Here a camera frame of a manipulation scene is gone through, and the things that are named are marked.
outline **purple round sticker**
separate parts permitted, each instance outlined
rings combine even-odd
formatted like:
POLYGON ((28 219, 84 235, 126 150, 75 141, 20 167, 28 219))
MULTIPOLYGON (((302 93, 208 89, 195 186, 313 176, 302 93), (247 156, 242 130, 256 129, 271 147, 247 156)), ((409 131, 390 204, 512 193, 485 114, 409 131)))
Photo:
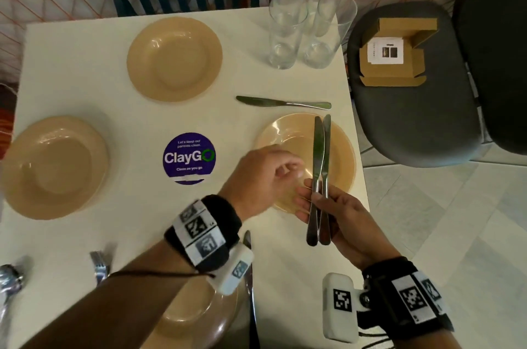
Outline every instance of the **purple round sticker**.
POLYGON ((212 173, 216 164, 214 145, 206 136, 186 132, 171 140, 163 153, 165 173, 182 185, 193 185, 212 173))

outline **open cardboard box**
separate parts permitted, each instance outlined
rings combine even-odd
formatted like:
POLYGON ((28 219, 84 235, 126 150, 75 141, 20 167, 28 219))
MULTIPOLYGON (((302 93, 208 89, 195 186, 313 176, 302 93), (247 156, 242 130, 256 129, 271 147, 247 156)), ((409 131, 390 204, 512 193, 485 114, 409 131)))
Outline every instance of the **open cardboard box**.
MULTIPOLYGON (((363 34, 362 47, 359 50, 360 80, 365 86, 383 87, 406 87, 418 86, 426 81, 426 76, 419 76, 425 71, 424 50, 416 48, 419 44, 430 38, 438 30, 438 20, 436 18, 380 18, 363 34), (399 49, 398 64, 372 64, 373 56, 386 57, 384 54, 389 52, 379 51, 375 54, 375 44, 377 42, 389 40, 373 38, 393 37, 402 47, 399 49)), ((379 47, 379 50, 387 51, 388 47, 379 47)))

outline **beige plate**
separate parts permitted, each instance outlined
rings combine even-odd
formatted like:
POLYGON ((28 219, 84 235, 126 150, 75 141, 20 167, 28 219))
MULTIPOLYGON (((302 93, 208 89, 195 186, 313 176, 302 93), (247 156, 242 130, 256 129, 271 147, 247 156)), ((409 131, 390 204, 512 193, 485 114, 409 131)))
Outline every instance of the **beige plate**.
POLYGON ((220 72, 223 53, 206 24, 170 17, 147 26, 128 50, 128 75, 144 96, 179 102, 205 91, 220 72))
POLYGON ((60 116, 30 125, 3 160, 5 199, 31 219, 51 220, 84 206, 108 170, 108 151, 97 131, 60 116))
POLYGON ((230 296, 214 291, 205 277, 190 279, 150 334, 143 349, 206 349, 229 329, 247 297, 242 282, 230 296))
MULTIPOLYGON (((279 144, 285 150, 300 156, 305 163, 304 176, 298 180, 303 185, 305 178, 313 176, 313 133, 315 116, 312 113, 293 113, 281 117, 267 126, 256 139, 255 147, 279 144)), ((329 153, 329 183, 348 192, 355 178, 355 154, 348 137, 334 122, 331 124, 331 147, 329 153)), ((274 205, 287 213, 294 213, 298 206, 293 203, 294 189, 280 198, 274 205)))

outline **black wristband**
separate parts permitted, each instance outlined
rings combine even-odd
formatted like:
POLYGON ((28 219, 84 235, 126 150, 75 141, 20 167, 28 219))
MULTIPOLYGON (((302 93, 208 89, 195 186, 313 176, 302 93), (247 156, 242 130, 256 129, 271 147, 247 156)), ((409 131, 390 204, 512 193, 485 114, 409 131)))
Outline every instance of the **black wristband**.
POLYGON ((446 313, 439 314, 432 300, 422 290, 413 275, 415 272, 417 268, 405 257, 384 260, 363 271, 365 288, 369 290, 372 317, 391 339, 411 339, 444 328, 454 330, 446 313), (405 304, 404 299, 401 298, 402 293, 395 288, 393 281, 406 276, 415 282, 415 288, 406 290, 408 294, 419 297, 413 302, 415 309, 428 306, 435 313, 432 319, 417 320, 408 308, 408 304, 405 304))
POLYGON ((230 249, 238 243, 240 238, 238 232, 241 228, 241 220, 231 204, 218 195, 208 195, 201 202, 205 205, 210 215, 216 221, 218 228, 225 239, 225 243, 215 248, 214 252, 208 255, 200 263, 194 265, 186 252, 185 246, 181 243, 174 227, 170 226, 164 234, 165 240, 183 256, 187 262, 202 273, 212 272, 222 267, 229 260, 230 249))

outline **wrist-mounted device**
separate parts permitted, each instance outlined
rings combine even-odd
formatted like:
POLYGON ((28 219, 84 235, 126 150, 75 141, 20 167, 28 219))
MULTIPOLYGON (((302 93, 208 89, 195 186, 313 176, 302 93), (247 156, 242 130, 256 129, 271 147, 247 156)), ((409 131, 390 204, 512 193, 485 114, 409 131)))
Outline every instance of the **wrist-mounted device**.
POLYGON ((390 339, 411 339, 454 328, 437 287, 405 257, 381 261, 363 271, 364 289, 348 276, 323 280, 323 330, 328 339, 356 342, 358 328, 380 326, 390 339))
POLYGON ((164 234, 166 241, 200 273, 214 289, 230 295, 254 259, 240 243, 241 220, 231 204, 218 195, 195 200, 164 234))

